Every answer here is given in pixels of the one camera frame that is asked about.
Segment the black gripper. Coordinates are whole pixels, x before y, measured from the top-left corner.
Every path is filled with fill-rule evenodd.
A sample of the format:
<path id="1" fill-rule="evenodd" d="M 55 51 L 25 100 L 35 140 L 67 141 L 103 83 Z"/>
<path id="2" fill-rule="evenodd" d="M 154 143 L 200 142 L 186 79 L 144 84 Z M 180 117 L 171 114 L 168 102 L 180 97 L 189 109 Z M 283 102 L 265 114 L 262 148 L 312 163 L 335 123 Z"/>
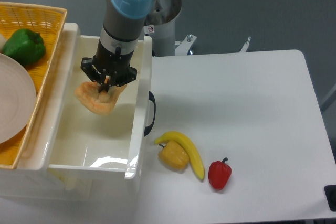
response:
<path id="1" fill-rule="evenodd" d="M 121 46 L 107 49 L 98 42 L 96 54 L 82 58 L 80 68 L 92 81 L 100 84 L 99 92 L 107 92 L 112 86 L 121 87 L 137 78 L 137 70 L 130 66 L 133 52 L 122 53 Z"/>

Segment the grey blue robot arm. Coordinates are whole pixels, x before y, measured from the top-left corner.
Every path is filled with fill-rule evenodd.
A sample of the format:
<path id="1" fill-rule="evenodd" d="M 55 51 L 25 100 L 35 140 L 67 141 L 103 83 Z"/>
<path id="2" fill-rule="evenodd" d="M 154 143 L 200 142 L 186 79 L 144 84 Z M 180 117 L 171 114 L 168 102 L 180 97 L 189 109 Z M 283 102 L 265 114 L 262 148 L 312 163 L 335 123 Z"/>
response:
<path id="1" fill-rule="evenodd" d="M 173 56 L 175 20 L 182 9 L 182 0 L 106 0 L 106 4 L 97 52 L 81 62 L 99 92 L 136 79 L 137 70 L 130 61 L 142 35 L 152 38 L 155 55 Z"/>

